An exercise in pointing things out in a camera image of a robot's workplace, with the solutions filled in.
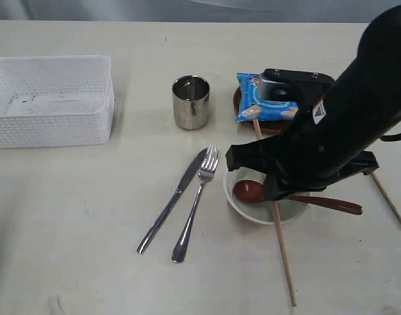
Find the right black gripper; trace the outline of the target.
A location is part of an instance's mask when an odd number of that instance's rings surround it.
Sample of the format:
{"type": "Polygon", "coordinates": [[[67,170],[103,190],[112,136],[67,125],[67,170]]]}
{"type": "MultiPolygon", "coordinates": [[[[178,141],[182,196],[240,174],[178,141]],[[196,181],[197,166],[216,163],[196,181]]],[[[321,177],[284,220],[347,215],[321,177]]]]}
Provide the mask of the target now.
{"type": "Polygon", "coordinates": [[[374,125],[346,113],[298,112],[279,135],[231,145],[226,165],[229,171],[245,167],[263,173],[266,199],[282,200],[376,170],[378,162],[366,148],[379,135],[374,125]]]}

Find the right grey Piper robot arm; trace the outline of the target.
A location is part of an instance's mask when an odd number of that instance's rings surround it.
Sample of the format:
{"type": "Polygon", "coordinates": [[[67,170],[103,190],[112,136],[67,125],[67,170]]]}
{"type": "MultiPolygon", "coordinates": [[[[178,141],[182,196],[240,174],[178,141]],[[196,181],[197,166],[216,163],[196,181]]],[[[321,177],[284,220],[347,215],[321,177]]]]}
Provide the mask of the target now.
{"type": "Polygon", "coordinates": [[[298,111],[280,134],[231,145],[229,171],[265,175],[270,200],[319,192],[378,162],[368,147],[401,121],[401,5],[365,29],[355,59],[337,78],[267,69],[259,81],[264,100],[291,100],[298,111]]]}

